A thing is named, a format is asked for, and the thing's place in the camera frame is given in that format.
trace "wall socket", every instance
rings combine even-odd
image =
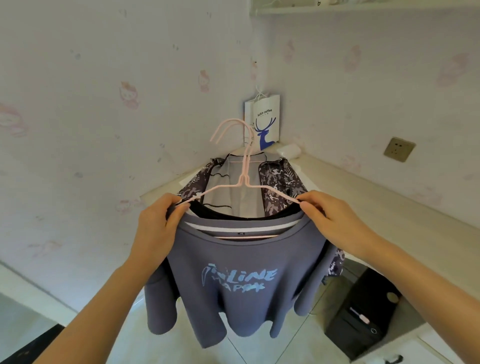
[[[416,144],[400,138],[392,138],[384,151],[384,156],[405,162]]]

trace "hand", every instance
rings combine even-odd
[[[365,259],[379,241],[378,235],[360,220],[345,201],[318,191],[310,191],[297,198],[302,201],[301,209],[337,248]]]
[[[128,262],[152,274],[164,261],[172,249],[177,225],[190,207],[190,204],[176,207],[167,220],[167,209],[179,201],[179,196],[164,194],[140,213]]]

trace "left hand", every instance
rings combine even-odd
[[[190,204],[176,207],[167,220],[167,209],[180,201],[179,196],[164,194],[140,213],[128,262],[138,268],[147,269],[148,273],[152,274],[164,261],[175,241],[177,225],[190,207]]]

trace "forearm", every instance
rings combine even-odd
[[[367,263],[384,274],[466,364],[480,363],[480,303],[378,237]]]
[[[103,364],[149,273],[127,261],[35,364]]]

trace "black case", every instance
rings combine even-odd
[[[387,298],[400,292],[384,276],[367,269],[353,285],[325,334],[350,360],[354,360],[387,333],[397,303]],[[366,317],[367,324],[360,318]]]

